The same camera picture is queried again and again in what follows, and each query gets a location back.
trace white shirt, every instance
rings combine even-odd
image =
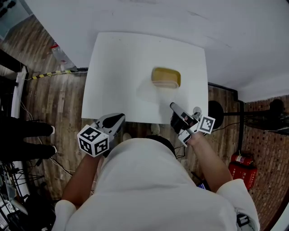
[[[217,193],[198,188],[165,145],[130,139],[109,154],[94,195],[78,210],[66,200],[56,204],[52,231],[236,231],[236,211],[260,229],[241,179]]]

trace black pants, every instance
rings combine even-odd
[[[172,151],[172,153],[176,156],[174,147],[172,146],[171,142],[169,142],[169,140],[167,140],[166,138],[158,136],[158,135],[148,135],[146,136],[146,138],[159,141],[160,143],[167,146]]]
[[[48,159],[55,154],[51,145],[26,143],[25,137],[49,136],[53,128],[46,123],[22,121],[13,117],[0,121],[2,151],[0,160],[26,161],[32,159]]]

